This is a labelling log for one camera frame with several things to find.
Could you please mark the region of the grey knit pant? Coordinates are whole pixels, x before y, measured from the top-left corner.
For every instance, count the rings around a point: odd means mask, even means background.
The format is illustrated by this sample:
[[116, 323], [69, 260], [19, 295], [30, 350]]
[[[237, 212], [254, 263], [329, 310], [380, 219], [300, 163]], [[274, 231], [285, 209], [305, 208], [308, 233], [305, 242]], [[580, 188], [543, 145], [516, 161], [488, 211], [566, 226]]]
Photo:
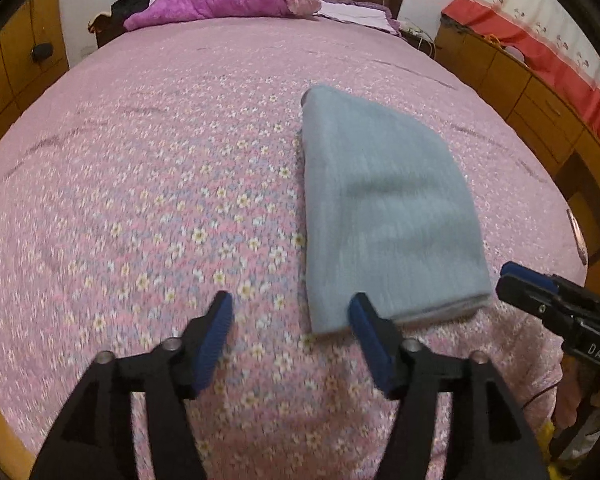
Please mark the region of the grey knit pant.
[[469, 318], [489, 300], [474, 200], [437, 133], [316, 86], [302, 98], [301, 137], [313, 333], [344, 330], [358, 292], [409, 326]]

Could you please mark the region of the wooden dresser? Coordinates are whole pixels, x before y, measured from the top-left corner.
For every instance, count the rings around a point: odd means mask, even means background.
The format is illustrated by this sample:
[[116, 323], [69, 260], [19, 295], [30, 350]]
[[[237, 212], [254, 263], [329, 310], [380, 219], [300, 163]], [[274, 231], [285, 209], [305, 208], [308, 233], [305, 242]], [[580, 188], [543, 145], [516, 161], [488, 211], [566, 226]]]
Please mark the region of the wooden dresser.
[[600, 141], [544, 81], [469, 29], [442, 23], [436, 60], [505, 119], [565, 197], [588, 251], [585, 287], [600, 295]]

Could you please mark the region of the pink floral bedspread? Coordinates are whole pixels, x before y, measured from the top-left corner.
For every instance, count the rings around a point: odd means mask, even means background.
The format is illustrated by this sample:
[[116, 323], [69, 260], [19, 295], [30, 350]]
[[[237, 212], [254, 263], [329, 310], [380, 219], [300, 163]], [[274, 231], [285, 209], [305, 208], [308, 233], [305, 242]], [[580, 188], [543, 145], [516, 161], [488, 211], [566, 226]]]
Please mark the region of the pink floral bedspread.
[[358, 346], [308, 332], [299, 130], [314, 84], [445, 140], [492, 273], [514, 260], [584, 282], [546, 170], [474, 90], [404, 41], [283, 18], [129, 32], [0, 141], [0, 411], [28, 452], [97, 351], [154, 348], [225, 289], [230, 342], [189, 410], [210, 477], [373, 477], [392, 405]]

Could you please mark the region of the red floral curtain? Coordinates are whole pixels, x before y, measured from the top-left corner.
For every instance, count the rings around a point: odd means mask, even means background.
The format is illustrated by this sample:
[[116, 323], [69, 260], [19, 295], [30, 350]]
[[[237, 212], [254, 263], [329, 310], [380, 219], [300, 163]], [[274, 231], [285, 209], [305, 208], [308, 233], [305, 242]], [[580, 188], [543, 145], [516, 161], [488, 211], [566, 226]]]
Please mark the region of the red floral curtain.
[[558, 0], [453, 0], [442, 14], [517, 49], [600, 139], [600, 56]]

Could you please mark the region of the pink striped pillow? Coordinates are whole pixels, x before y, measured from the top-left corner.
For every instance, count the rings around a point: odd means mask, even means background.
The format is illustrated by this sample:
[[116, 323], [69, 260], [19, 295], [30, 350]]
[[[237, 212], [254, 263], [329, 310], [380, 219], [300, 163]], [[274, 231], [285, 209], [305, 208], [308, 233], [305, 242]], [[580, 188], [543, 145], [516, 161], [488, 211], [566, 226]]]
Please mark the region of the pink striped pillow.
[[400, 35], [400, 24], [382, 4], [353, 0], [321, 0], [317, 16], [344, 24], [355, 24], [380, 30], [392, 36]]

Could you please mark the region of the black wardrobe knob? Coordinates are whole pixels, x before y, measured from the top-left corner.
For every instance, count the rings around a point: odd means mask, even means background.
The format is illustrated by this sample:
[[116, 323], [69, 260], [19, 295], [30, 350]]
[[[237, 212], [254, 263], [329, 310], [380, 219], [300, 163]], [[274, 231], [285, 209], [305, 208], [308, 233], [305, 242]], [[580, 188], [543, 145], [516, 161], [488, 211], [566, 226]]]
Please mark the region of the black wardrobe knob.
[[35, 44], [31, 50], [32, 61], [41, 64], [51, 58], [54, 54], [54, 46], [50, 42]]

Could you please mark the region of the wooden wardrobe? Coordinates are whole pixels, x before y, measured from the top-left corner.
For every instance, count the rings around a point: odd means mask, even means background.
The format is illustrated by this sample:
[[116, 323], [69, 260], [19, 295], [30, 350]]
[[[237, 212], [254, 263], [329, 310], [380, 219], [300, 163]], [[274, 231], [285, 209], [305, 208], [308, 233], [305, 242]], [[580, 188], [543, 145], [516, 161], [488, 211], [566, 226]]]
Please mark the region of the wooden wardrobe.
[[[35, 44], [54, 54], [32, 61]], [[0, 32], [0, 140], [20, 115], [69, 70], [59, 0], [27, 0]]]

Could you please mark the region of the dark clothes beside bed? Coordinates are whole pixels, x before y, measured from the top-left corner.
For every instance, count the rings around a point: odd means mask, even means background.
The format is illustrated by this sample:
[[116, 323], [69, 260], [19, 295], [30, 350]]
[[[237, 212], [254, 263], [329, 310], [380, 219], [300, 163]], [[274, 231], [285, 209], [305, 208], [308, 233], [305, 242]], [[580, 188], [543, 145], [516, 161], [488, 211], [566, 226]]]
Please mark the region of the dark clothes beside bed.
[[125, 33], [124, 22], [133, 14], [148, 7], [149, 0], [117, 0], [109, 12], [96, 15], [87, 25], [87, 31], [95, 36], [98, 48]]

